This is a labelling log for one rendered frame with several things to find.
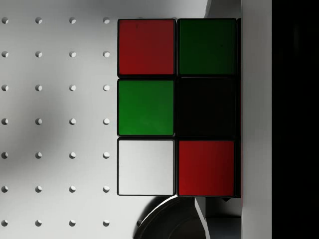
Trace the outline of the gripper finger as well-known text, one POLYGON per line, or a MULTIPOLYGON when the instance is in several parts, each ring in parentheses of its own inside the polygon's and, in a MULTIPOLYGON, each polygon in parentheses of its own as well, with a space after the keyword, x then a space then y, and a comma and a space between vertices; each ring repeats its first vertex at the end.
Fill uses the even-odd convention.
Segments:
POLYGON ((241 18, 241 0, 207 0, 204 18, 241 18))
POLYGON ((195 198, 205 239, 242 239, 240 198, 195 198))

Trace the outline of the black plate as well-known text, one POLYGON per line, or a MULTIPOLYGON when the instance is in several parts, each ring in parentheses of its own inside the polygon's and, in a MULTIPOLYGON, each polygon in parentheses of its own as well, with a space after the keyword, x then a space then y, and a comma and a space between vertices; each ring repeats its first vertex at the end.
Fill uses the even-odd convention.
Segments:
POLYGON ((206 239, 195 198, 167 198, 141 220, 133 239, 206 239))

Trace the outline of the puzzle cube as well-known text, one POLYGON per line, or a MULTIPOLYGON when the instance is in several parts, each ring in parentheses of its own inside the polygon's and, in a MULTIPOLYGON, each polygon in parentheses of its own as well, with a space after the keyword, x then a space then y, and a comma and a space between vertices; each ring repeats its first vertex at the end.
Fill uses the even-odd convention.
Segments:
POLYGON ((119 19, 117 193, 241 196, 241 21, 119 19))

